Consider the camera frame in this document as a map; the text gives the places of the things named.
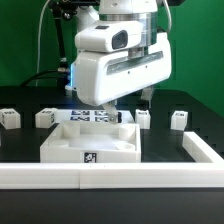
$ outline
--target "black cable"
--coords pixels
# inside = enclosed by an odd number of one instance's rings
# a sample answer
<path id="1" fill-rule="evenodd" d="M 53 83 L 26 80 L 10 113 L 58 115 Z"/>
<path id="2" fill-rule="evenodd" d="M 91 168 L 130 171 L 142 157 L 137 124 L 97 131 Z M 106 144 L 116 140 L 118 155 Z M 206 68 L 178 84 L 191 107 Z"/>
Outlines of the black cable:
<path id="1" fill-rule="evenodd" d="M 34 78 L 34 79 L 32 79 L 32 81 L 34 81 L 34 80 L 39 80 L 39 79 L 58 79 L 58 78 L 60 78 L 60 76 L 38 77 L 38 78 Z"/>
<path id="2" fill-rule="evenodd" d="M 100 4 L 100 0 L 90 0 L 90 1 L 83 1 L 83 0 L 68 0 L 68 2 L 72 3 L 72 4 L 77 4 L 79 6 L 89 6 L 89 5 L 94 5 L 94 3 L 96 4 Z"/>
<path id="3" fill-rule="evenodd" d="M 47 71 L 39 72 L 39 73 L 33 75 L 32 77 L 30 77 L 29 79 L 27 79 L 26 81 L 22 82 L 20 84 L 20 86 L 25 87 L 29 82 L 31 82 L 35 79 L 38 79 L 42 75 L 49 74 L 49 73 L 58 73 L 58 71 L 57 70 L 47 70 Z"/>

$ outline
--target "black and white pattern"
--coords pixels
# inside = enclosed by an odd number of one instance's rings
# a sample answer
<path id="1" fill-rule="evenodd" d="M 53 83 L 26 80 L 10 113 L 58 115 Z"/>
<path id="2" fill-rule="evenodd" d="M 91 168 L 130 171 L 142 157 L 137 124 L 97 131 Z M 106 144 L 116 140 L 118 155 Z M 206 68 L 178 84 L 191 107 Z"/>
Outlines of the black and white pattern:
<path id="1" fill-rule="evenodd" d="M 184 114 L 182 114 L 182 113 L 176 113 L 176 116 L 183 117 Z"/>
<path id="2" fill-rule="evenodd" d="M 51 114 L 52 111 L 50 111 L 50 110 L 44 110 L 44 111 L 42 111 L 42 113 L 43 113 L 43 114 Z"/>
<path id="3" fill-rule="evenodd" d="M 73 110 L 71 115 L 75 115 L 75 116 L 89 116 L 90 115 L 90 111 L 89 110 Z"/>
<path id="4" fill-rule="evenodd" d="M 51 115 L 51 123 L 54 123 L 54 114 Z"/>
<path id="5" fill-rule="evenodd" d="M 15 114 L 15 112 L 14 111 L 5 111 L 5 112 L 3 112 L 4 114 Z"/>
<path id="6" fill-rule="evenodd" d="M 95 117 L 96 122 L 108 122 L 108 117 Z"/>
<path id="7" fill-rule="evenodd" d="M 108 114 L 104 110 L 95 110 L 95 116 L 107 116 Z"/>
<path id="8" fill-rule="evenodd" d="M 84 116 L 72 116 L 70 118 L 71 121 L 90 121 L 90 117 L 84 117 Z"/>
<path id="9" fill-rule="evenodd" d="M 84 163 L 96 163 L 97 153 L 84 153 Z"/>

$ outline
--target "sticker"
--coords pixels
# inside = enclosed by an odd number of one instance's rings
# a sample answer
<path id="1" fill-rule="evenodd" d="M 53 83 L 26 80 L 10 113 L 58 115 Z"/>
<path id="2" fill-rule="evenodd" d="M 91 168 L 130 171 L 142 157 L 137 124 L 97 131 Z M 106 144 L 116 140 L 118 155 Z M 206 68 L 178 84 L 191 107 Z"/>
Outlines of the sticker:
<path id="1" fill-rule="evenodd" d="M 96 163 L 97 153 L 84 153 L 84 163 Z"/>
<path id="2" fill-rule="evenodd" d="M 42 111 L 42 113 L 43 113 L 43 114 L 51 114 L 52 111 L 50 111 L 50 110 L 44 110 L 44 111 Z"/>
<path id="3" fill-rule="evenodd" d="M 3 112 L 4 114 L 14 114 L 15 112 L 14 111 L 5 111 Z"/>
<path id="4" fill-rule="evenodd" d="M 107 116 L 107 112 L 105 110 L 95 110 L 94 113 L 96 116 Z"/>
<path id="5" fill-rule="evenodd" d="M 89 110 L 73 110 L 71 115 L 89 116 L 90 115 L 90 111 Z"/>
<path id="6" fill-rule="evenodd" d="M 54 114 L 51 115 L 51 124 L 54 123 Z"/>
<path id="7" fill-rule="evenodd" d="M 140 112 L 138 112 L 138 114 L 139 114 L 139 115 L 148 115 L 148 113 L 145 112 L 145 111 L 140 111 Z"/>
<path id="8" fill-rule="evenodd" d="M 184 114 L 181 114 L 181 113 L 176 113 L 176 116 L 183 117 L 183 116 L 184 116 Z"/>
<path id="9" fill-rule="evenodd" d="M 70 118 L 71 121 L 90 121 L 90 117 L 78 117 L 78 116 L 72 116 Z"/>
<path id="10" fill-rule="evenodd" d="M 108 122 L 108 117 L 95 117 L 96 122 Z"/>
<path id="11" fill-rule="evenodd" d="M 5 116 L 2 114 L 2 124 L 5 125 Z"/>

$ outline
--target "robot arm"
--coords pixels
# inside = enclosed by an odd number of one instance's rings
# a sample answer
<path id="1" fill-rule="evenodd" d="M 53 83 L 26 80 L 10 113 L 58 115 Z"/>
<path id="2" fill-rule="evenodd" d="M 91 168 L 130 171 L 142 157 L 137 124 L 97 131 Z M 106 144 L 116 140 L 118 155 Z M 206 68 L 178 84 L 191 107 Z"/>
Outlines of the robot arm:
<path id="1" fill-rule="evenodd" d="M 166 32 L 157 32 L 160 0 L 101 0 L 100 20 L 79 32 L 75 65 L 77 94 L 102 105 L 118 122 L 116 99 L 169 78 L 171 53 Z"/>

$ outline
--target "white box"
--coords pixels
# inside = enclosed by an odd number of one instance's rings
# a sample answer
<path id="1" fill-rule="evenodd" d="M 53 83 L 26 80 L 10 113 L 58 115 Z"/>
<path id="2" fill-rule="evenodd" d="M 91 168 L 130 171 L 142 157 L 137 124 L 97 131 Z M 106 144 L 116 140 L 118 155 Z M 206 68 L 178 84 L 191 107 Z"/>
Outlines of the white box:
<path id="1" fill-rule="evenodd" d="M 56 108 L 45 108 L 35 115 L 36 128 L 50 128 L 55 124 Z"/>
<path id="2" fill-rule="evenodd" d="M 141 129 L 150 129 L 151 116 L 148 110 L 136 110 L 135 122 L 139 124 Z"/>
<path id="3" fill-rule="evenodd" d="M 184 131 L 187 125 L 188 112 L 175 111 L 171 118 L 171 129 Z"/>
<path id="4" fill-rule="evenodd" d="M 64 121 L 40 147 L 43 163 L 139 163 L 138 124 Z"/>
<path id="5" fill-rule="evenodd" d="M 21 128 L 20 114 L 14 109 L 1 109 L 0 116 L 1 124 L 5 129 Z"/>

